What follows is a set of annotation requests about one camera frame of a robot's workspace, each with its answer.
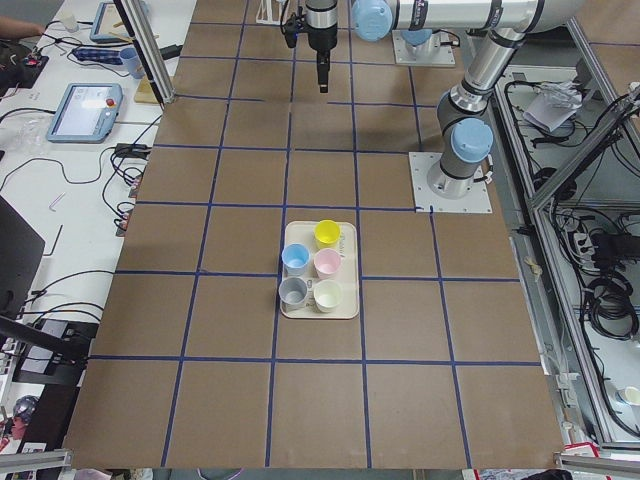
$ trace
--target cup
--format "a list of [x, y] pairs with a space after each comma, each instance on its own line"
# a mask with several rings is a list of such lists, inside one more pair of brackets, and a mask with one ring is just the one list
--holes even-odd
[[69, 33], [75, 33], [80, 30], [75, 15], [69, 10], [61, 10], [58, 20]]
[[636, 387], [626, 387], [616, 391], [616, 400], [627, 405], [640, 405], [640, 390]]
[[127, 47], [120, 50], [120, 60], [122, 60], [122, 64], [133, 78], [140, 80], [144, 77], [142, 63], [140, 63], [140, 57], [138, 57], [138, 52], [136, 52], [134, 47]]
[[319, 249], [333, 248], [340, 240], [340, 225], [333, 220], [322, 220], [318, 222], [313, 233]]
[[288, 275], [299, 277], [307, 271], [307, 265], [311, 255], [309, 250], [300, 243], [292, 243], [282, 250], [282, 263]]
[[285, 278], [278, 287], [280, 301], [287, 312], [304, 307], [308, 293], [306, 282], [299, 277]]
[[313, 265], [321, 280], [335, 277], [341, 264], [342, 257], [333, 248], [323, 248], [313, 258]]
[[333, 280], [322, 280], [313, 287], [313, 298], [318, 310], [333, 312], [342, 302], [342, 287]]

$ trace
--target tray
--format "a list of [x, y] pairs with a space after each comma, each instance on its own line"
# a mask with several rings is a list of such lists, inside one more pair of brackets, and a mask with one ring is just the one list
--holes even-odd
[[[320, 312], [316, 308], [313, 299], [313, 286], [320, 281], [313, 266], [313, 257], [318, 253], [313, 230], [318, 222], [291, 222], [284, 232], [284, 243], [301, 243], [309, 249], [311, 260], [307, 265], [307, 271], [302, 278], [309, 287], [307, 303], [303, 308], [286, 312], [280, 302], [280, 311], [288, 318], [325, 318], [325, 319], [349, 319], [358, 315], [360, 311], [360, 283], [358, 281], [358, 237], [356, 227], [350, 223], [338, 222], [340, 225], [340, 240], [336, 250], [342, 257], [342, 265], [338, 274], [333, 278], [342, 286], [343, 298], [338, 307], [329, 313]], [[282, 279], [288, 278], [283, 267]]]

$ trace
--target metal mounting plate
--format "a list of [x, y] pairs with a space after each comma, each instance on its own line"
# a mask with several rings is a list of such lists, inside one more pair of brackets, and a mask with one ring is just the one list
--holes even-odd
[[[439, 32], [435, 35], [440, 35], [441, 42], [449, 41], [449, 35], [444, 32]], [[453, 57], [453, 50], [450, 46], [418, 51], [418, 55], [414, 57], [411, 52], [407, 50], [406, 43], [400, 32], [393, 32], [393, 53], [396, 56], [396, 63], [398, 65], [451, 68], [456, 66], [456, 60]]]
[[[427, 183], [427, 173], [433, 164], [442, 156], [438, 152], [411, 152], [409, 165], [411, 166], [411, 182], [413, 183], [413, 201], [417, 212], [429, 213], [493, 213], [491, 201], [484, 182], [474, 183], [467, 195], [458, 200], [442, 198], [431, 190]], [[483, 176], [478, 167], [476, 177]]]

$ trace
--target light blue cup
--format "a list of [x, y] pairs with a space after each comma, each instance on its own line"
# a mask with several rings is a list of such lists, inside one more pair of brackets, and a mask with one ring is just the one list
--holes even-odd
[[287, 275], [300, 277], [307, 271], [311, 254], [309, 254], [309, 250], [304, 245], [292, 243], [284, 247], [281, 258]]
[[133, 78], [140, 80], [144, 77], [144, 69], [142, 68], [140, 57], [138, 57], [138, 52], [134, 47], [122, 49], [120, 51], [120, 60], [122, 60], [122, 64]]

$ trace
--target gray cup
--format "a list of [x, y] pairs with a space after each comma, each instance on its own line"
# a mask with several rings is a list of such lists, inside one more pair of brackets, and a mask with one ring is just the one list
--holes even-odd
[[306, 282], [299, 277], [285, 278], [278, 287], [278, 295], [287, 312], [304, 307], [308, 294]]
[[122, 64], [133, 78], [140, 80], [144, 77], [144, 69], [142, 68], [142, 63], [140, 63], [138, 52], [134, 47], [123, 48], [120, 51], [120, 60], [122, 60]]

